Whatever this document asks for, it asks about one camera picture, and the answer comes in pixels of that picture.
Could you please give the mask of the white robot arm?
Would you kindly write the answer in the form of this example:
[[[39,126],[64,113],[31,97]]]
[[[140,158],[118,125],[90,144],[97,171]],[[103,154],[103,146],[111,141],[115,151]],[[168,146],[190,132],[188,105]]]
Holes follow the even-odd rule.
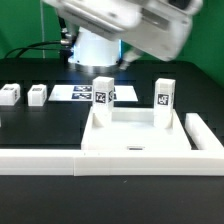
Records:
[[[192,29],[203,0],[43,0],[67,28],[77,70],[104,73],[126,69],[148,53],[162,61],[175,59]]]

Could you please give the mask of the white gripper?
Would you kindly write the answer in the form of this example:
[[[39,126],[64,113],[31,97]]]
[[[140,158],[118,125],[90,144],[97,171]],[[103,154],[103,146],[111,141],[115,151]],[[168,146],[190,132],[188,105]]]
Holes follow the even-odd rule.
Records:
[[[108,40],[133,46],[118,63],[120,70],[148,53],[175,59],[192,29],[203,0],[43,0],[65,20]]]

